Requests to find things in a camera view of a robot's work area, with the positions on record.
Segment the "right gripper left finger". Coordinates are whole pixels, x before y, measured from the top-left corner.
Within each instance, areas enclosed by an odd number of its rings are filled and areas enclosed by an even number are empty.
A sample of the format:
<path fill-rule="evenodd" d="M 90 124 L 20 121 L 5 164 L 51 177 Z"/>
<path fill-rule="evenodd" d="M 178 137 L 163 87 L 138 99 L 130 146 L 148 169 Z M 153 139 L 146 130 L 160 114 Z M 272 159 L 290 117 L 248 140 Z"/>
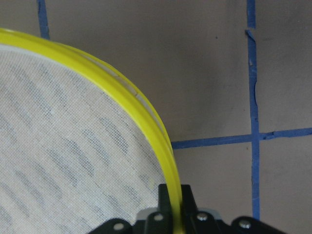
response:
<path fill-rule="evenodd" d="M 173 215 L 166 184 L 158 186 L 158 205 L 145 221 L 144 234 L 172 234 Z"/>

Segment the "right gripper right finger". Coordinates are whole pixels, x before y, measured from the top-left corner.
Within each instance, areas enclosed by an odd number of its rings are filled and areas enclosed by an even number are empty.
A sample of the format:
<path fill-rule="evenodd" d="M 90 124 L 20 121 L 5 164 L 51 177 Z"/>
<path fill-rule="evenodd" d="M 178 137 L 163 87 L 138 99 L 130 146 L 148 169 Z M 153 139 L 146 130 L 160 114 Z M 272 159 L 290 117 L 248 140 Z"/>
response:
<path fill-rule="evenodd" d="M 181 185 L 183 221 L 187 234 L 218 234 L 219 227 L 214 216 L 199 210 L 190 185 Z"/>

